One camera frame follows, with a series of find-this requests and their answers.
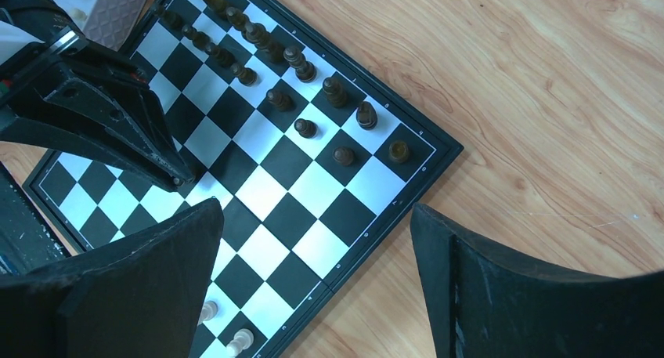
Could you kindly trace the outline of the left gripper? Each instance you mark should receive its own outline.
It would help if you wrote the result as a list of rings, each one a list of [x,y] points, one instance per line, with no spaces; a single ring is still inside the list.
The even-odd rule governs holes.
[[[141,70],[77,31],[18,45],[1,62],[1,139],[90,159],[143,159],[140,177],[168,191],[195,179]]]

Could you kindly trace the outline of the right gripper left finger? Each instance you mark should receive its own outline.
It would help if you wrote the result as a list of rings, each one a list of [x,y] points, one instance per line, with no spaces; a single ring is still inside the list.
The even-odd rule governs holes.
[[[1,278],[4,357],[187,357],[222,237],[215,198]]]

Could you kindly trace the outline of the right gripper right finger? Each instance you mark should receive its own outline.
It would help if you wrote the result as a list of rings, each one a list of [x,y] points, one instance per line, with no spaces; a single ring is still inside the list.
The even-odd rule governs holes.
[[[663,273],[614,278],[532,257],[425,204],[410,220],[439,357],[660,357]]]

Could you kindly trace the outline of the black white chessboard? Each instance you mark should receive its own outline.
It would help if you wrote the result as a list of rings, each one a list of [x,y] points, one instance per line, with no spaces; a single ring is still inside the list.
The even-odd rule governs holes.
[[[169,193],[137,175],[50,150],[26,191],[78,250],[155,225],[208,198],[225,223],[207,298],[218,315],[194,335],[192,357],[224,357],[241,328],[245,357],[277,357],[452,164],[462,145],[276,0],[226,0],[317,70],[298,80],[271,63],[203,0],[157,0],[253,70],[246,86],[179,32],[146,15],[122,46],[158,95],[175,148],[197,175]],[[378,123],[361,129],[370,102]],[[305,139],[298,118],[316,123]],[[403,140],[410,158],[388,158]],[[333,150],[348,146],[344,167]]]

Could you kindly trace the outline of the dark chess piece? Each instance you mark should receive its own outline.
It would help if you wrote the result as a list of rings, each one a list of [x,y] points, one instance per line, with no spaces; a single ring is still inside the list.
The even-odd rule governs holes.
[[[313,82],[317,75],[316,67],[306,59],[302,50],[296,45],[291,45],[283,50],[283,58],[294,69],[299,81],[304,83]]]

